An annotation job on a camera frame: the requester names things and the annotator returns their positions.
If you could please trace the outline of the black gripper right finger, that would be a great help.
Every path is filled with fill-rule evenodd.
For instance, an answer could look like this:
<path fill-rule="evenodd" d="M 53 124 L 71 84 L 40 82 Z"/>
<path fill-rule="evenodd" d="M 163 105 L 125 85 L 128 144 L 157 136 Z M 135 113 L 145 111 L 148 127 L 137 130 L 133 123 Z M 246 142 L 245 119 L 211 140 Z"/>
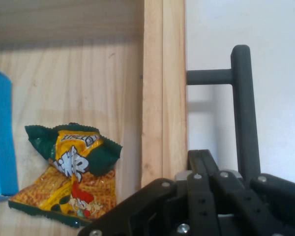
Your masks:
<path fill-rule="evenodd" d="M 202 150 L 217 213 L 229 214 L 244 236 L 295 236 L 295 183 L 269 174 L 244 178 L 217 167 Z"/>

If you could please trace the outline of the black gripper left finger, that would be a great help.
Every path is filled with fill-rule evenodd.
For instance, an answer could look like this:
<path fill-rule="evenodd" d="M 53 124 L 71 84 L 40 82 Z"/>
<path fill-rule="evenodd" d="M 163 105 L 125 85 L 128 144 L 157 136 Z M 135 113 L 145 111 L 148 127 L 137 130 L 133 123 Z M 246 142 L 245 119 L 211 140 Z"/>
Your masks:
<path fill-rule="evenodd" d="M 218 236 L 209 150 L 190 150 L 187 171 L 159 178 L 84 227 L 80 236 Z"/>

